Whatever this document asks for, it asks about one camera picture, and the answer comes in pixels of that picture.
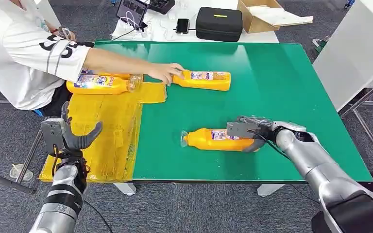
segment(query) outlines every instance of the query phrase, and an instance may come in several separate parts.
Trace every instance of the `person's hand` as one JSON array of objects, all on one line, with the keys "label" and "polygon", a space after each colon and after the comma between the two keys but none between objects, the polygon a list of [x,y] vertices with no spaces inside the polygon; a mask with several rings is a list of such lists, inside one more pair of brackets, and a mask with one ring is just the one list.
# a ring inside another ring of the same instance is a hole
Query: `person's hand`
[{"label": "person's hand", "polygon": [[149,76],[153,77],[154,79],[162,80],[163,83],[167,84],[168,86],[172,83],[172,75],[177,75],[179,77],[182,76],[182,66],[177,63],[172,64],[157,64],[151,63],[148,67],[147,73]]}]

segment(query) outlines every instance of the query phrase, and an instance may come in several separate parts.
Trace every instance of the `gray carpet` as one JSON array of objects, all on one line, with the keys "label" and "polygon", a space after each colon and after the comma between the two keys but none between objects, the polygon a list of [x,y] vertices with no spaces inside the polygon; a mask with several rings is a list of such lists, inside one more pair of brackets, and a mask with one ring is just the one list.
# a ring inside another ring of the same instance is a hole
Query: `gray carpet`
[{"label": "gray carpet", "polygon": [[[345,15],[343,0],[280,0],[290,12],[314,16],[314,23],[283,27],[276,34],[281,42],[301,43],[313,61],[312,39],[331,34]],[[107,0],[51,0],[63,25],[75,31],[78,40],[108,39],[113,31],[116,8]],[[373,107],[360,108],[373,130]],[[12,163],[23,163],[39,128],[41,117],[31,112],[0,105],[0,175],[8,178]],[[373,145],[353,115],[344,124],[370,171],[373,171]],[[40,145],[30,170],[34,178],[45,161]],[[27,232],[39,212],[50,184],[36,179],[25,182],[37,188],[34,195],[0,186],[0,233]],[[137,194],[121,194],[112,184],[91,184],[85,197],[106,218],[115,233],[157,232],[258,232],[308,233],[310,219],[318,212],[317,204],[286,185],[261,198],[258,184],[136,184]],[[307,185],[296,187],[312,196]],[[89,207],[83,207],[77,233],[107,232],[101,219]]]}]

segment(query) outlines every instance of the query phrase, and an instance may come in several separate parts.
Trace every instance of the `green tabletop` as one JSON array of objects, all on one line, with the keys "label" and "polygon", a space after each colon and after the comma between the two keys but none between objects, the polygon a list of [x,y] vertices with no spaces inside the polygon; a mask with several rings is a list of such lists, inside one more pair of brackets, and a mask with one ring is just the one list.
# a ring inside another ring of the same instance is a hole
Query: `green tabletop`
[{"label": "green tabletop", "polygon": [[185,69],[228,71],[227,92],[167,88],[165,103],[144,104],[134,180],[302,181],[293,164],[265,145],[256,153],[180,146],[180,132],[225,129],[239,115],[306,126],[355,180],[372,181],[299,44],[98,42],[98,48]]}]

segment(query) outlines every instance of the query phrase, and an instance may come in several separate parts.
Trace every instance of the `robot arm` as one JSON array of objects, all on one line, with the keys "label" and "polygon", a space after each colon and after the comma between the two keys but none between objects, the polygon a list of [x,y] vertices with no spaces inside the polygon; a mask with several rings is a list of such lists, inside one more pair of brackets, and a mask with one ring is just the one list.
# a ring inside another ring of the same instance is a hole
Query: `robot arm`
[{"label": "robot arm", "polygon": [[373,233],[373,192],[351,179],[315,134],[290,122],[244,116],[229,122],[227,130],[228,135],[252,133],[253,138],[275,143],[319,198],[321,215],[331,232]]},{"label": "robot arm", "polygon": [[49,155],[60,158],[61,163],[57,165],[51,190],[30,233],[73,233],[84,203],[88,170],[81,149],[91,145],[101,133],[102,124],[99,122],[88,135],[75,136],[69,125],[67,107],[68,102],[62,106],[61,118],[41,123],[46,150]]}]

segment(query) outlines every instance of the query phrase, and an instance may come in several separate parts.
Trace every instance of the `yellow tape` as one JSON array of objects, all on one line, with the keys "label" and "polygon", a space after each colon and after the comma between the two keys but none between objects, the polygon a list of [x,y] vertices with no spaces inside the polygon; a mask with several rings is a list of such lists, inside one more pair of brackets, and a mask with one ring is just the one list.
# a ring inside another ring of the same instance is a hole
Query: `yellow tape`
[{"label": "yellow tape", "polygon": [[[102,121],[101,134],[83,150],[91,168],[88,182],[121,182],[132,179],[138,147],[142,103],[161,103],[166,99],[163,83],[143,83],[134,93],[120,95],[73,95],[69,105],[72,132],[88,134]],[[52,181],[55,158],[48,156],[39,175],[44,182]]]}]

